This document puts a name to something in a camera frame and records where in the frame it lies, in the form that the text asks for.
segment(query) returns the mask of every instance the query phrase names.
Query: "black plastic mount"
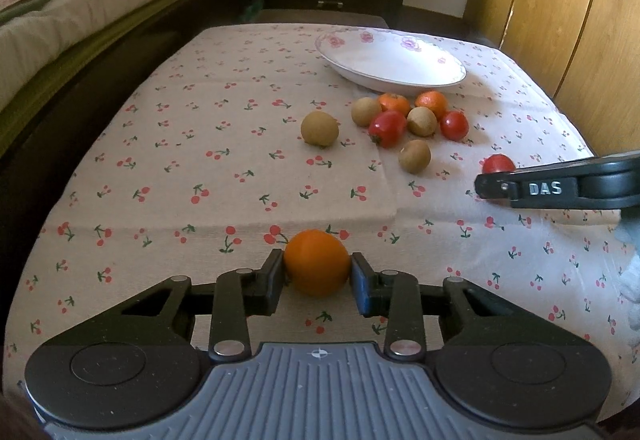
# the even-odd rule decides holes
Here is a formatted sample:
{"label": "black plastic mount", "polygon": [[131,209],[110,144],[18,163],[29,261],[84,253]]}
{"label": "black plastic mount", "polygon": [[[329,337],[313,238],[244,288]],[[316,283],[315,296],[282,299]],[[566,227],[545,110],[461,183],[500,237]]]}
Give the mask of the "black plastic mount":
{"label": "black plastic mount", "polygon": [[623,209],[640,205],[640,151],[510,173],[478,175],[476,194],[518,209]]}
{"label": "black plastic mount", "polygon": [[[216,283],[174,276],[45,342],[25,373],[36,411],[71,428],[113,431],[177,409],[212,366],[251,356],[246,318],[275,311],[282,256],[273,250],[260,270]],[[388,317],[383,355],[421,365],[452,406],[509,430],[596,418],[611,374],[592,344],[460,277],[420,285],[394,269],[374,271],[360,253],[351,259],[358,311]],[[199,314],[211,315],[208,352],[190,345]],[[435,352],[427,352],[424,315],[439,316],[445,344]]]}

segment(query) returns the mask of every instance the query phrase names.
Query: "cherry print tablecloth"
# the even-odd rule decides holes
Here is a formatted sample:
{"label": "cherry print tablecloth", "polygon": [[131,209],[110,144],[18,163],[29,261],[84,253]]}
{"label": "cherry print tablecloth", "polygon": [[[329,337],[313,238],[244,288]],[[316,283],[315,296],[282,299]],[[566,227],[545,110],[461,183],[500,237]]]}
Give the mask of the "cherry print tablecloth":
{"label": "cherry print tablecloth", "polygon": [[[618,276],[633,256],[612,231],[618,214],[518,211],[477,199],[479,163],[503,152],[518,167],[590,155],[577,131],[506,56],[423,36],[463,61],[444,89],[471,124],[462,143],[429,139],[433,160],[412,176],[398,149],[375,147],[351,122],[372,94],[316,52],[325,25],[243,25],[201,33],[132,95],[76,169],[24,268],[7,324],[4,386],[44,340],[177,274],[194,283],[259,267],[309,227],[361,251],[374,269],[422,283],[461,275],[592,341],[614,384],[602,417],[640,391],[638,351]],[[310,111],[340,121],[318,150],[300,139]],[[207,318],[193,343],[207,344]],[[285,289],[273,317],[249,321],[260,341],[384,337],[357,315],[348,288],[328,299]],[[430,347],[442,340],[426,319]]]}

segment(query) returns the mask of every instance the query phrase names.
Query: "white plate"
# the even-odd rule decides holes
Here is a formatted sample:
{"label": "white plate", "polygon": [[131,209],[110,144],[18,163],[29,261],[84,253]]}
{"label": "white plate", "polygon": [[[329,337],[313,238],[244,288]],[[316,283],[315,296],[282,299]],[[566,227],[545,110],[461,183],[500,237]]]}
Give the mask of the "white plate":
{"label": "white plate", "polygon": [[340,28],[319,36],[316,49],[344,78],[375,91],[415,96],[466,75],[449,52],[394,30]]}

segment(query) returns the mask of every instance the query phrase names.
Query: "tangerine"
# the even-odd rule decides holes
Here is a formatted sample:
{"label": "tangerine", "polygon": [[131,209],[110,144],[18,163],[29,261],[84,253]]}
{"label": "tangerine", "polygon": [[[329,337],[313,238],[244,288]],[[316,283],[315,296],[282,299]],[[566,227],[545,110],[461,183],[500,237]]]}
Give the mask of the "tangerine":
{"label": "tangerine", "polygon": [[436,116],[437,120],[440,120],[442,116],[447,112],[449,108],[449,102],[447,102],[447,97],[445,97],[441,92],[436,90],[425,91],[424,93],[420,93],[418,98],[415,99],[416,107],[428,107],[433,111],[433,114]]}
{"label": "tangerine", "polygon": [[297,290],[311,297],[327,297],[349,279],[351,257],[336,237],[309,229],[289,240],[284,266]]}
{"label": "tangerine", "polygon": [[401,94],[383,93],[378,97],[378,102],[382,111],[399,111],[405,118],[411,111],[411,104]]}

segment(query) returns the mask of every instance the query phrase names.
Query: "tomato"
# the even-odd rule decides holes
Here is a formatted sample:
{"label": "tomato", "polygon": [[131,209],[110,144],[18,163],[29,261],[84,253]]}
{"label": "tomato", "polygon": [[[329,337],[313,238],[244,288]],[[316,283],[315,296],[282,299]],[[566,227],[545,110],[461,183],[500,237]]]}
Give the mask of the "tomato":
{"label": "tomato", "polygon": [[383,111],[369,125],[369,136],[374,144],[388,149],[396,145],[406,129],[406,118],[399,111]]}
{"label": "tomato", "polygon": [[511,158],[505,155],[491,155],[482,164],[482,174],[487,175],[491,173],[510,173],[515,171],[516,166],[511,161]]}
{"label": "tomato", "polygon": [[449,140],[462,140],[469,132],[469,123],[460,111],[449,111],[440,119],[440,131]]}

